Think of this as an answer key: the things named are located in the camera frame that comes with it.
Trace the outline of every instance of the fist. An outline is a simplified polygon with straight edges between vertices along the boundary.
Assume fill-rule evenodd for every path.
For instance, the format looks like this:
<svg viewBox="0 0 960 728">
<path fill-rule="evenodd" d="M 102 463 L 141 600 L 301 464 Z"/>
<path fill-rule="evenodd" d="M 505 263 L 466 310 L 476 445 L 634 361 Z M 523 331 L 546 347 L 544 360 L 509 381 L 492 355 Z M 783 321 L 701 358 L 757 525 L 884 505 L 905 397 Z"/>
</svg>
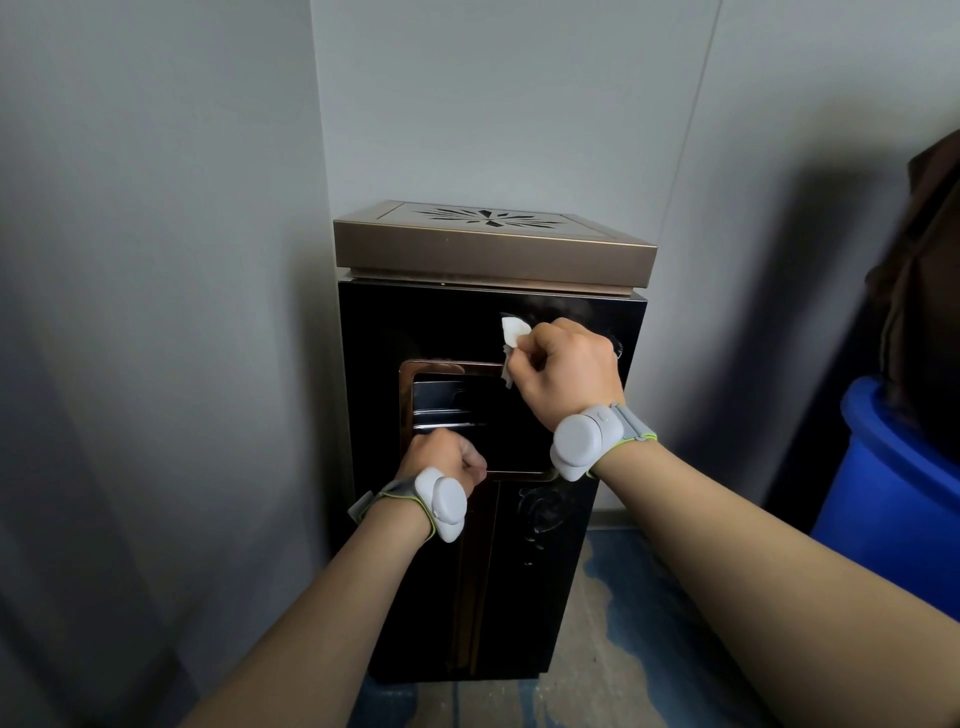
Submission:
<svg viewBox="0 0 960 728">
<path fill-rule="evenodd" d="M 464 487 L 467 497 L 487 477 L 487 461 L 470 440 L 443 427 L 413 439 L 396 477 L 419 475 L 430 467 L 456 478 Z"/>
<path fill-rule="evenodd" d="M 624 403 L 610 339 L 569 319 L 537 324 L 518 337 L 507 370 L 523 400 L 551 432 L 564 417 L 594 404 Z"/>
</svg>

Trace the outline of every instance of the wrist device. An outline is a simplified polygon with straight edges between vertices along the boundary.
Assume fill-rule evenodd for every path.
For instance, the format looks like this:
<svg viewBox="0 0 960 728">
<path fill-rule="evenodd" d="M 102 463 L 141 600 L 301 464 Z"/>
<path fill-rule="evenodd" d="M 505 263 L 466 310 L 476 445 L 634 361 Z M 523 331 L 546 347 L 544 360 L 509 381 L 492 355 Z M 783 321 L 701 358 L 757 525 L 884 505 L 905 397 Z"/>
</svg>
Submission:
<svg viewBox="0 0 960 728">
<path fill-rule="evenodd" d="M 597 460 L 621 443 L 656 440 L 657 435 L 625 405 L 594 404 L 565 417 L 553 433 L 550 460 L 565 480 L 579 480 Z"/>
<path fill-rule="evenodd" d="M 432 525 L 427 541 L 437 533 L 449 544 L 464 530 L 467 494 L 456 478 L 447 477 L 436 468 L 427 468 L 415 477 L 391 480 L 376 495 L 367 492 L 349 508 L 350 517 L 359 523 L 382 497 L 408 498 L 419 503 Z"/>
</svg>

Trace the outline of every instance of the bronze lid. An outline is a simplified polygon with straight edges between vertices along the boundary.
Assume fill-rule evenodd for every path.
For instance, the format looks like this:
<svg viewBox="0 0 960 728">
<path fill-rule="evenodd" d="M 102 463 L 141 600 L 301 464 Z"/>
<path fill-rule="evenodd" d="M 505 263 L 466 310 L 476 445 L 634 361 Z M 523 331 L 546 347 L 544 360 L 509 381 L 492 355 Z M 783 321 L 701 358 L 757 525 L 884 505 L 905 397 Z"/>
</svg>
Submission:
<svg viewBox="0 0 960 728">
<path fill-rule="evenodd" d="M 574 215 L 388 201 L 333 221 L 337 265 L 646 288 L 657 246 Z"/>
</svg>

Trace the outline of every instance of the trash can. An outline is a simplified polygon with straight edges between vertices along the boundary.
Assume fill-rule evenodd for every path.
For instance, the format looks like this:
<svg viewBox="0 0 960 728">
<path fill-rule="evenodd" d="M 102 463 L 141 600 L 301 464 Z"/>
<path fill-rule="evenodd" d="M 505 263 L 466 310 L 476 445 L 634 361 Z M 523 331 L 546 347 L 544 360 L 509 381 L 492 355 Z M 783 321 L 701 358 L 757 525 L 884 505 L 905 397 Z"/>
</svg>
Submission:
<svg viewBox="0 0 960 728">
<path fill-rule="evenodd" d="M 811 535 L 960 620 L 960 468 L 880 394 L 863 377 L 843 398 L 850 448 Z"/>
</svg>

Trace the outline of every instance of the tissue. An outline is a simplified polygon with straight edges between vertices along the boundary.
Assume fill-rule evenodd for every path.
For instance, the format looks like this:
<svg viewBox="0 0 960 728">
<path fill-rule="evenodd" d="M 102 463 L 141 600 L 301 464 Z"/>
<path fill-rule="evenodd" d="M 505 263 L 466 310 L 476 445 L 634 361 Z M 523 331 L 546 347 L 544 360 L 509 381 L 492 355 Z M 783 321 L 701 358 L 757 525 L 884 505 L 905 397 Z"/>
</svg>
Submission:
<svg viewBox="0 0 960 728">
<path fill-rule="evenodd" d="M 504 316 L 500 319 L 500 324 L 503 326 L 503 353 L 506 357 L 503 360 L 503 373 L 501 376 L 507 383 L 507 389 L 510 389 L 514 386 L 514 378 L 510 376 L 510 372 L 507 371 L 507 362 L 510 361 L 510 354 L 516 348 L 516 338 L 530 333 L 531 329 L 527 322 L 523 319 L 518 319 L 516 316 Z"/>
</svg>

